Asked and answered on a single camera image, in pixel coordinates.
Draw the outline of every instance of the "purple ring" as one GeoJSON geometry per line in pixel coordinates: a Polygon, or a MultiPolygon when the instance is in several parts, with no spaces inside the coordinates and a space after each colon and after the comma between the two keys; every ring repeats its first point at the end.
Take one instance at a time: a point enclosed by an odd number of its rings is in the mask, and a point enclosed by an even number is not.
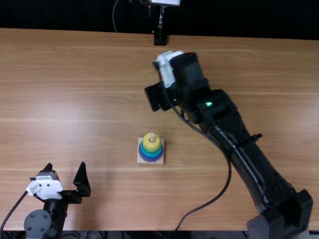
{"type": "Polygon", "coordinates": [[[141,144],[139,146],[140,157],[142,159],[144,159],[145,161],[147,161],[147,162],[155,162],[155,161],[159,160],[159,158],[163,155],[163,153],[164,153],[164,147],[162,146],[159,155],[157,157],[155,157],[155,158],[150,158],[150,157],[145,156],[143,154],[143,152],[141,151],[141,144]]]}

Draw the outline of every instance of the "wooden table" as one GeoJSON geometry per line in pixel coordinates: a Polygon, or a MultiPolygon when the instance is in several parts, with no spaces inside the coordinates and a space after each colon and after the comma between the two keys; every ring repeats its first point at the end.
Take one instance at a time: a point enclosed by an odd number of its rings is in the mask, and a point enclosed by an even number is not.
{"type": "MultiPolygon", "coordinates": [[[[259,146],[296,190],[314,199],[319,229],[319,42],[0,29],[0,217],[48,162],[65,189],[85,161],[92,196],[70,205],[65,230],[173,230],[213,198],[227,177],[222,154],[172,111],[153,113],[144,87],[167,50],[195,51],[213,88],[224,89],[259,146]],[[166,141],[164,166],[137,165],[138,137],[166,141]]],[[[6,230],[23,230],[42,203],[26,197],[6,230]]],[[[244,230],[257,215],[234,172],[225,195],[182,230],[244,230]]]]}

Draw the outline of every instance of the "blue ring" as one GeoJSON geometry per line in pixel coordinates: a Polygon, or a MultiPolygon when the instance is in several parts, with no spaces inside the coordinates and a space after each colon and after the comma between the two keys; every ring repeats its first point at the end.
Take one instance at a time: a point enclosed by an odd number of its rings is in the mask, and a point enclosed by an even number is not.
{"type": "Polygon", "coordinates": [[[144,147],[143,147],[143,144],[141,144],[141,151],[142,153],[147,156],[147,157],[150,157],[150,158],[156,158],[160,152],[161,152],[161,148],[162,148],[162,144],[160,144],[160,147],[157,151],[155,152],[148,152],[144,147]]]}
{"type": "Polygon", "coordinates": [[[155,162],[155,161],[157,161],[158,159],[161,158],[161,156],[163,155],[163,153],[164,153],[164,147],[162,146],[162,147],[161,147],[160,154],[159,154],[157,157],[147,157],[147,156],[144,155],[143,152],[142,152],[141,144],[140,144],[140,146],[139,146],[139,154],[140,154],[140,157],[141,157],[142,159],[144,159],[145,161],[147,161],[147,162],[155,162]]]}

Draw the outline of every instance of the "black cable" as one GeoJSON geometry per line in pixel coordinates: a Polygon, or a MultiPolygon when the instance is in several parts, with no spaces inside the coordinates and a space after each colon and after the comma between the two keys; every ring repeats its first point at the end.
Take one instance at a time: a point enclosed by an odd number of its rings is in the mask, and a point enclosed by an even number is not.
{"type": "Polygon", "coordinates": [[[66,237],[66,236],[74,236],[76,238],[81,238],[81,234],[79,234],[77,231],[73,231],[73,232],[77,233],[77,235],[68,233],[68,234],[64,234],[63,236],[61,236],[61,238],[66,237]]]}
{"type": "Polygon", "coordinates": [[[224,156],[225,156],[225,158],[226,158],[226,161],[227,161],[227,165],[228,165],[227,181],[226,181],[225,186],[223,187],[223,189],[219,192],[219,194],[218,194],[216,197],[214,197],[214,198],[213,198],[212,200],[210,200],[209,202],[207,202],[207,203],[205,203],[205,204],[203,204],[203,205],[201,205],[201,206],[199,206],[199,207],[197,207],[197,208],[195,208],[195,209],[189,211],[188,213],[186,213],[186,214],[182,217],[182,219],[180,220],[180,222],[179,222],[179,224],[177,225],[176,229],[174,230],[175,232],[177,232],[178,229],[180,228],[180,226],[182,225],[182,223],[185,221],[185,219],[186,219],[189,215],[191,215],[191,214],[193,214],[193,213],[195,213],[195,212],[197,212],[197,211],[199,211],[199,210],[201,210],[201,209],[203,209],[203,208],[205,208],[205,207],[208,207],[208,206],[211,205],[212,203],[216,202],[216,201],[226,192],[226,190],[227,190],[227,188],[228,188],[228,186],[229,186],[229,183],[230,183],[230,179],[231,179],[231,163],[230,163],[230,159],[229,159],[228,156],[227,156],[226,151],[223,149],[223,147],[222,147],[214,138],[210,137],[208,134],[206,134],[205,132],[201,131],[201,130],[198,129],[197,127],[195,127],[189,120],[185,119],[185,117],[177,111],[177,109],[175,108],[175,106],[172,104],[172,102],[170,101],[170,99],[169,99],[169,97],[168,97],[168,94],[167,94],[167,91],[166,91],[166,88],[165,88],[164,84],[162,85],[162,87],[163,87],[164,96],[165,96],[165,98],[166,98],[166,100],[167,100],[169,106],[175,111],[175,114],[176,114],[183,122],[185,122],[188,126],[190,126],[193,130],[195,130],[196,132],[200,133],[202,136],[204,136],[204,137],[207,138],[209,141],[211,141],[211,142],[224,154],[224,156]]]}
{"type": "Polygon", "coordinates": [[[101,238],[105,238],[105,236],[101,233],[101,231],[99,231],[101,238]]]}
{"type": "Polygon", "coordinates": [[[241,231],[241,232],[244,234],[245,238],[247,239],[248,235],[244,231],[241,231]]]}
{"type": "Polygon", "coordinates": [[[1,224],[1,228],[0,228],[0,239],[2,239],[2,234],[3,234],[3,229],[4,226],[6,224],[6,222],[8,221],[9,217],[11,216],[11,214],[15,211],[15,209],[17,208],[17,206],[20,204],[20,202],[23,200],[23,198],[28,194],[27,191],[25,191],[22,196],[19,198],[19,200],[15,203],[15,205],[13,206],[13,208],[10,210],[10,212],[8,213],[8,215],[5,217],[4,221],[1,224]]]}

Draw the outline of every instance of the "yellow ring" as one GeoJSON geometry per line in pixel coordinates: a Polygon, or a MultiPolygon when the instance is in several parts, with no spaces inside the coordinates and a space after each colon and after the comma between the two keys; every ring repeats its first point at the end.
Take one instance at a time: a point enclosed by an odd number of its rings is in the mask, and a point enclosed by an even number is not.
{"type": "Polygon", "coordinates": [[[157,134],[155,134],[155,141],[153,143],[151,143],[150,136],[151,136],[151,133],[145,134],[145,136],[143,138],[143,147],[148,152],[155,152],[161,146],[160,137],[157,134]]]}

